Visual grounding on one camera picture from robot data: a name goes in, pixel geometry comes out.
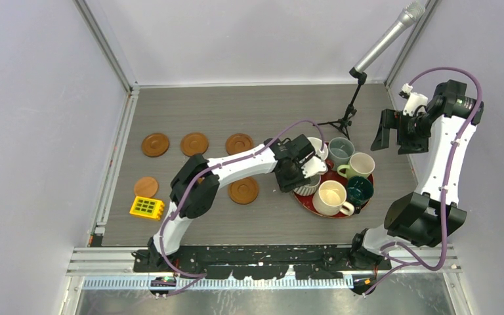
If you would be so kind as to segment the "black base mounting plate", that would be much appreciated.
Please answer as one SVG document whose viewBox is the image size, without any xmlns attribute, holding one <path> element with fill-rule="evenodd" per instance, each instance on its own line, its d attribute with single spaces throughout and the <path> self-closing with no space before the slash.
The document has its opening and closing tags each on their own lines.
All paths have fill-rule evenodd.
<svg viewBox="0 0 504 315">
<path fill-rule="evenodd" d="M 298 280 L 337 279 L 348 271 L 373 273 L 373 264 L 354 266 L 349 261 L 347 245 L 182 245 L 164 260 L 152 249 L 133 251 L 135 272 L 171 272 L 187 278 L 189 274 L 205 274 L 209 280 L 280 280 L 294 271 Z"/>
</svg>

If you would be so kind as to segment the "red round tray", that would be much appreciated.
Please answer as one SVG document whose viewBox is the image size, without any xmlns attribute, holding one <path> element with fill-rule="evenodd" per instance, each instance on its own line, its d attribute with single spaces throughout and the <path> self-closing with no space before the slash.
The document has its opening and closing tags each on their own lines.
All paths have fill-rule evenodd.
<svg viewBox="0 0 504 315">
<path fill-rule="evenodd" d="M 337 182 L 341 183 L 341 184 L 345 187 L 345 189 L 346 189 L 346 185 L 347 185 L 348 179 L 347 179 L 347 178 L 342 177 L 341 175 L 339 175 L 339 174 L 337 173 L 337 170 L 336 170 L 336 171 L 332 171 L 332 170 L 327 171 L 325 174 L 320 175 L 320 176 L 321 176 L 321 183 L 322 183 L 322 182 L 324 182 L 324 181 L 326 181 L 326 180 L 335 180 L 335 181 L 337 181 Z M 367 179 L 368 179 L 368 180 L 369 180 L 369 181 L 373 184 L 373 187 L 374 187 L 374 183 L 373 183 L 373 175 L 371 174 L 371 175 L 370 175 Z M 313 204 L 312 204 L 312 198 L 313 198 L 314 194 L 313 194 L 313 195 L 311 195 L 311 196 L 305 196 L 305 197 L 303 197 L 303 196 L 298 196 L 298 195 L 297 195 L 297 194 L 295 194 L 293 191 L 292 191 L 292 194 L 293 194 L 293 196 L 295 196 L 295 197 L 297 198 L 297 200 L 299 201 L 299 203 L 300 203 L 302 206 L 304 206 L 304 207 L 305 207 L 305 208 L 307 208 L 309 211 L 311 211 L 311 212 L 313 212 L 313 213 L 315 213 L 315 214 L 317 214 L 317 215 L 320 215 L 320 216 L 322 216 L 322 217 L 327 217 L 327 218 L 343 218 L 343 217 L 349 217 L 349 216 L 347 216 L 347 215 L 343 215 L 343 214 L 338 214 L 338 215 L 335 215 L 335 216 L 332 216 L 332 217 L 328 217 L 328 216 L 322 215 L 322 214 L 318 213 L 318 212 L 315 210 L 315 208 L 314 208 L 314 206 L 313 206 Z M 359 211 L 360 211 L 360 210 L 361 210 L 361 209 L 362 209 L 362 208 L 363 208 L 363 207 L 364 207 L 367 203 L 365 203 L 365 204 L 363 204 L 362 206 L 359 206 L 359 207 L 358 207 L 358 206 L 355 206 L 355 211 L 354 211 L 354 214 L 355 214 L 355 213 L 358 213 L 358 212 L 359 212 Z"/>
</svg>

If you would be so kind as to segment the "grey striped ribbed cup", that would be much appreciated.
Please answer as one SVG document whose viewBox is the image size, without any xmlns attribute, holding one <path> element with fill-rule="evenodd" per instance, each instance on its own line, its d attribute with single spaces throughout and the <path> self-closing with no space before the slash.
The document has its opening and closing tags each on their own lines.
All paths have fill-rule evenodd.
<svg viewBox="0 0 504 315">
<path fill-rule="evenodd" d="M 311 196 L 313 195 L 321 183 L 321 176 L 314 175 L 308 178 L 308 182 L 300 187 L 293 189 L 293 192 L 298 196 Z"/>
</svg>

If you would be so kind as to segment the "grey blue cup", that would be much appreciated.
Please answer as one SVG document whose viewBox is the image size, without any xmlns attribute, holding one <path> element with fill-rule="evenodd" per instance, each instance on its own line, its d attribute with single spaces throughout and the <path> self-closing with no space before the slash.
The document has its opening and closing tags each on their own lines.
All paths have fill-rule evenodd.
<svg viewBox="0 0 504 315">
<path fill-rule="evenodd" d="M 328 158 L 332 162 L 332 171 L 336 171 L 338 166 L 348 164 L 356 149 L 353 143 L 345 137 L 335 137 L 328 144 Z"/>
</svg>

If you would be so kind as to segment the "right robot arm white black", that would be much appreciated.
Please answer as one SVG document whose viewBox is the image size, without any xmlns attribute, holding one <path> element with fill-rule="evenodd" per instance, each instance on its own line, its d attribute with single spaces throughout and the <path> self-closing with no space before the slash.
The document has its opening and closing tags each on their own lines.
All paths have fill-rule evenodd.
<svg viewBox="0 0 504 315">
<path fill-rule="evenodd" d="M 384 223 L 357 233 L 348 252 L 350 265 L 379 265 L 384 251 L 395 245 L 436 247 L 462 227 L 467 212 L 458 206 L 458 180 L 469 142 L 484 113 L 484 103 L 466 96 L 467 86 L 449 80 L 433 97 L 406 83 L 400 96 L 403 110 L 383 110 L 371 150 L 389 147 L 390 130 L 397 131 L 398 154 L 429 155 L 429 165 L 415 190 L 389 207 Z"/>
</svg>

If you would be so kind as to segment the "small dark wooden coaster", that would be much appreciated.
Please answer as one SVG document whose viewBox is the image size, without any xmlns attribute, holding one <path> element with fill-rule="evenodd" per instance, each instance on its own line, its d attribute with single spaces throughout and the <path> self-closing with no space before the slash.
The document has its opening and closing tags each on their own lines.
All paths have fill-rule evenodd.
<svg viewBox="0 0 504 315">
<path fill-rule="evenodd" d="M 142 153 L 150 158 L 162 156 L 170 146 L 169 138 L 163 133 L 152 133 L 141 144 Z"/>
</svg>

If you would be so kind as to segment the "silver microphone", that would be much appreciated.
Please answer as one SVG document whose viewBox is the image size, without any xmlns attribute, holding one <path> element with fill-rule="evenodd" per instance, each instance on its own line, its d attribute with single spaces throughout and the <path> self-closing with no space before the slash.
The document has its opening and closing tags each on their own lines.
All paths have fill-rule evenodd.
<svg viewBox="0 0 504 315">
<path fill-rule="evenodd" d="M 425 13 L 425 6 L 418 1 L 413 1 L 406 6 L 398 18 L 385 31 L 385 33 L 375 42 L 375 44 L 357 61 L 350 69 L 349 74 L 358 80 L 359 85 L 366 82 L 366 69 L 409 27 L 417 23 Z"/>
</svg>

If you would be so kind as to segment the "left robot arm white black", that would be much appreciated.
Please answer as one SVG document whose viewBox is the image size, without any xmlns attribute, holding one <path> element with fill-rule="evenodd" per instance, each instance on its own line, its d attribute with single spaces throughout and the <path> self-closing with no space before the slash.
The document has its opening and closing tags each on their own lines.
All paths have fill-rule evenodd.
<svg viewBox="0 0 504 315">
<path fill-rule="evenodd" d="M 270 138 L 238 154 L 206 159 L 195 154 L 171 181 L 169 208 L 159 231 L 148 242 L 149 263 L 170 270 L 175 252 L 192 221 L 210 210 L 217 192 L 241 179 L 273 173 L 281 192 L 304 186 L 327 171 L 325 160 L 304 135 L 293 140 Z"/>
</svg>

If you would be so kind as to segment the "aluminium front rail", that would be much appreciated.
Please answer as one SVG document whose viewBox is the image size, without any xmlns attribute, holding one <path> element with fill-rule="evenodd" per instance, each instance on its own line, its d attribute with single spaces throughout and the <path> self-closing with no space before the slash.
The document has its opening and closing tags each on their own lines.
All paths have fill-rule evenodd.
<svg viewBox="0 0 504 315">
<path fill-rule="evenodd" d="M 67 267 L 67 276 L 97 276 L 97 275 L 123 275 L 134 274 L 133 265 L 135 258 L 132 252 L 144 249 L 143 247 L 77 247 L 74 249 Z M 428 264 L 437 263 L 440 257 L 440 248 L 411 248 Z M 392 258 L 399 261 L 414 262 L 412 254 L 405 249 L 394 249 L 390 253 Z M 428 272 L 423 266 L 414 266 L 399 272 L 418 273 Z M 441 273 L 461 273 L 462 267 L 452 245 L 447 249 L 447 258 Z"/>
</svg>

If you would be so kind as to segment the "white cup red outside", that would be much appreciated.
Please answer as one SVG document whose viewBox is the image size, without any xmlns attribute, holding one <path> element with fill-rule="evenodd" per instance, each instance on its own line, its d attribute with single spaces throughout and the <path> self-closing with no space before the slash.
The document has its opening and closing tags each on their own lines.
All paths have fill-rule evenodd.
<svg viewBox="0 0 504 315">
<path fill-rule="evenodd" d="M 326 169 L 328 171 L 332 170 L 333 163 L 328 160 L 329 151 L 328 151 L 327 144 L 324 141 L 322 141 L 320 138 L 316 138 L 316 137 L 308 137 L 308 140 L 311 143 L 312 147 L 315 149 L 316 155 L 322 161 L 325 162 Z"/>
</svg>

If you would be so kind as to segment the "large cream mug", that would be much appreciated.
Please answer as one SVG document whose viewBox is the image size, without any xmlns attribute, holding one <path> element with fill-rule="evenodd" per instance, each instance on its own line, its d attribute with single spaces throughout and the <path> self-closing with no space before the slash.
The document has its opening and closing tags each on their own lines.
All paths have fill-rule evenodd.
<svg viewBox="0 0 504 315">
<path fill-rule="evenodd" d="M 355 206 L 347 201 L 345 187 L 335 180 L 326 180 L 319 185 L 312 204 L 318 213 L 328 217 L 338 214 L 350 216 L 355 211 Z"/>
</svg>

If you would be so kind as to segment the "yellow toy block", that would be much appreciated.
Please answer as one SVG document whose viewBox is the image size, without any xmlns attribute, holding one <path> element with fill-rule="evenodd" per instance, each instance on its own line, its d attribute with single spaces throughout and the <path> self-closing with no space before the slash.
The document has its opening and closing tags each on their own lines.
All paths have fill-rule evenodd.
<svg viewBox="0 0 504 315">
<path fill-rule="evenodd" d="M 159 221 L 165 209 L 165 204 L 159 199 L 136 196 L 129 214 L 142 219 Z"/>
</svg>

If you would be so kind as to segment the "light green cup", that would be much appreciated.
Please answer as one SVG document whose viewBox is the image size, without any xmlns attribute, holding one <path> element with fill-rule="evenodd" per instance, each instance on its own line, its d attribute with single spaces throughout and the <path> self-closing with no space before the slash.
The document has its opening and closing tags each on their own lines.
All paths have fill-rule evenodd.
<svg viewBox="0 0 504 315">
<path fill-rule="evenodd" d="M 356 152 L 350 157 L 347 164 L 338 166 L 337 173 L 346 179 L 352 177 L 368 178 L 374 172 L 375 166 L 375 161 L 370 155 Z"/>
</svg>

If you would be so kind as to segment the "dark teal cup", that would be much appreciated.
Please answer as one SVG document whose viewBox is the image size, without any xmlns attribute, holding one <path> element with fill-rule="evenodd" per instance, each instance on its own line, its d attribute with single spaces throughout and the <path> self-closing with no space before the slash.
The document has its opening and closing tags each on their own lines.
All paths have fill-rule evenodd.
<svg viewBox="0 0 504 315">
<path fill-rule="evenodd" d="M 346 184 L 347 201 L 355 206 L 362 206 L 374 195 L 373 184 L 364 177 L 355 176 Z"/>
</svg>

